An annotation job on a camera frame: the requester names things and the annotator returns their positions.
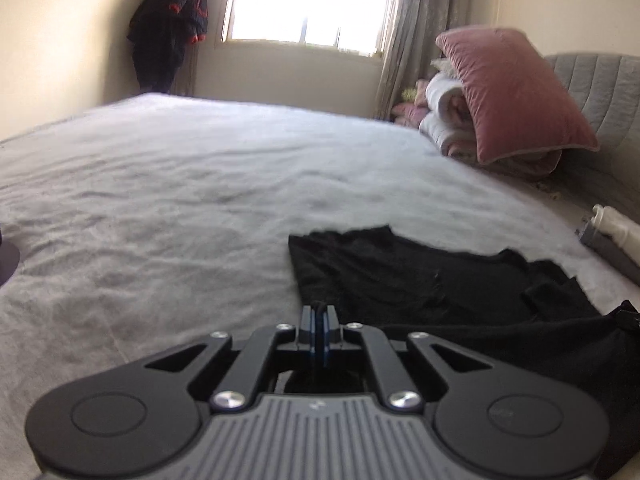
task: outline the mattress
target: mattress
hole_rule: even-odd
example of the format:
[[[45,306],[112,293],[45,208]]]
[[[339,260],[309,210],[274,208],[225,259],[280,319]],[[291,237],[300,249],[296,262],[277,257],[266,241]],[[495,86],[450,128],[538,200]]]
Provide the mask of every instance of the mattress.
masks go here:
[[[298,319],[287,236],[389,224],[431,246],[514,248],[603,313],[640,289],[575,236],[585,209],[442,157],[417,130],[148,94],[0,143],[0,478],[38,472],[28,407],[58,384],[213,330]],[[623,472],[629,478],[631,472]]]

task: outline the gray curtain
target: gray curtain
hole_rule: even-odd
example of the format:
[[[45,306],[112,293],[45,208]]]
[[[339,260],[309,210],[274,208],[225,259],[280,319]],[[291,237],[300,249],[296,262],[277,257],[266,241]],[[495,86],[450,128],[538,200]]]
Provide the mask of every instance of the gray curtain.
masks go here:
[[[209,4],[209,27],[207,27],[207,39],[205,42],[209,47],[222,42],[222,29],[225,22],[227,0],[208,0]],[[198,51],[200,43],[187,47],[184,63],[175,75],[171,93],[181,96],[194,96],[196,89],[196,74],[198,65]]]
[[[402,90],[430,73],[440,56],[435,39],[448,28],[466,24],[470,0],[395,0],[392,27],[383,47],[382,77],[376,94],[378,119],[388,120]]]

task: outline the black fabric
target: black fabric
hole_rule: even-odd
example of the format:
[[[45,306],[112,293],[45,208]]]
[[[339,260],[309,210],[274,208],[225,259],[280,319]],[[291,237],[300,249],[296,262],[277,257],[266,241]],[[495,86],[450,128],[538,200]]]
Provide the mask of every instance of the black fabric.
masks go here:
[[[620,322],[625,310],[637,316],[629,302],[601,316],[553,262],[447,253],[388,227],[291,236],[289,251],[303,303],[334,304],[341,323],[399,340],[431,333],[593,396],[611,425],[599,478],[640,450],[640,329]]]
[[[340,322],[512,325],[599,316],[555,263],[512,250],[449,253],[393,234],[388,226],[290,236],[305,304],[335,305]]]
[[[186,45],[204,40],[207,25],[207,0],[143,0],[127,36],[140,88],[168,93]]]

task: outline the bright window pane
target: bright window pane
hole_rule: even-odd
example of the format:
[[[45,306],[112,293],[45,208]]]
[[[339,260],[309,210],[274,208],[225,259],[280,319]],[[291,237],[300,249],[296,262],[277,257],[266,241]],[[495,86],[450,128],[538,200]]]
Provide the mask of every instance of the bright window pane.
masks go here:
[[[229,36],[235,40],[300,41],[371,54],[386,0],[234,0]]]

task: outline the beige wall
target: beige wall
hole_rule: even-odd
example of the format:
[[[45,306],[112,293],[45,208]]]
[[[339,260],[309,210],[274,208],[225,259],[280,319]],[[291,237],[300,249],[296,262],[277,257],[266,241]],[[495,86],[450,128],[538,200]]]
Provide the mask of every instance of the beige wall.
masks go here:
[[[230,42],[198,56],[196,96],[371,117],[382,61],[312,46]]]
[[[141,0],[0,0],[0,139],[134,94]]]
[[[471,23],[524,30],[542,54],[640,56],[640,0],[472,0]]]

